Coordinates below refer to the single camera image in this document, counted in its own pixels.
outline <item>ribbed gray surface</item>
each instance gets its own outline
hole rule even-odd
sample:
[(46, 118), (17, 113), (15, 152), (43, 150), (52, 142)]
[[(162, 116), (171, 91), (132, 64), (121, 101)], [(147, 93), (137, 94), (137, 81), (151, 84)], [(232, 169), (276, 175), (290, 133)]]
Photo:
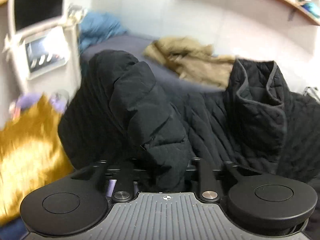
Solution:
[[(233, 225), (216, 204), (199, 202), (193, 193), (140, 193), (129, 203), (115, 204), (108, 217), (89, 231), (71, 237), (25, 240), (270, 240)], [(278, 240), (308, 240), (302, 233)]]

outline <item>blue blanket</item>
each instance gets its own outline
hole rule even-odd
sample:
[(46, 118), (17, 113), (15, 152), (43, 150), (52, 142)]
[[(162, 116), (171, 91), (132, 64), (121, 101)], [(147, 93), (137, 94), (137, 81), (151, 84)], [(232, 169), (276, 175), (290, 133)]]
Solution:
[(109, 13), (90, 11), (80, 23), (80, 54), (89, 46), (126, 32), (120, 21)]

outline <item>circular button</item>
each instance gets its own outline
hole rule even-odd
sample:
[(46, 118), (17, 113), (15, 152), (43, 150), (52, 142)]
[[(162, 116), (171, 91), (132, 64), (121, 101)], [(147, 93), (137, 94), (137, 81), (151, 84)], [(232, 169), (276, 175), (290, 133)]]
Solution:
[(80, 199), (72, 193), (56, 193), (46, 197), (42, 206), (53, 214), (65, 214), (75, 210), (80, 204)]
[(263, 185), (257, 187), (254, 193), (258, 198), (271, 202), (284, 201), (293, 196), (293, 191), (282, 185)]
[(202, 196), (206, 199), (215, 199), (216, 197), (218, 197), (218, 193), (214, 191), (205, 191), (202, 193)]
[(124, 199), (127, 199), (130, 197), (130, 194), (129, 192), (126, 192), (126, 191), (118, 191), (114, 194), (114, 197), (116, 199), (120, 199), (120, 200), (124, 200)]

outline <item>bed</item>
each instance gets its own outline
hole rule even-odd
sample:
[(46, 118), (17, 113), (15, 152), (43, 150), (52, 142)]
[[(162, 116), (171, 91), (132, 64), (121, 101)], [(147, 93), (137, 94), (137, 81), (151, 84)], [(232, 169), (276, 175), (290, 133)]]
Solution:
[(152, 38), (138, 37), (133, 35), (121, 35), (110, 38), (100, 44), (87, 48), (81, 55), (80, 62), (82, 73), (85, 74), (89, 60), (100, 51), (105, 49), (124, 50), (134, 55), (139, 61), (145, 61), (157, 81), (166, 88), (174, 90), (183, 90), (185, 92), (216, 92), (221, 89), (215, 86), (201, 85), (179, 79), (177, 74), (168, 70), (166, 67), (158, 64), (143, 56), (144, 49), (153, 41)]

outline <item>shelf bracket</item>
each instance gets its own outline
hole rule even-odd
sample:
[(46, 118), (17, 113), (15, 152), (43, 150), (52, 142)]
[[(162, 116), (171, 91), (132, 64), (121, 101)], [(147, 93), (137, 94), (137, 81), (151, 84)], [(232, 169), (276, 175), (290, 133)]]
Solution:
[(290, 11), (290, 14), (288, 16), (288, 21), (291, 22), (293, 20), (294, 14), (297, 11), (296, 8), (292, 8), (292, 10)]

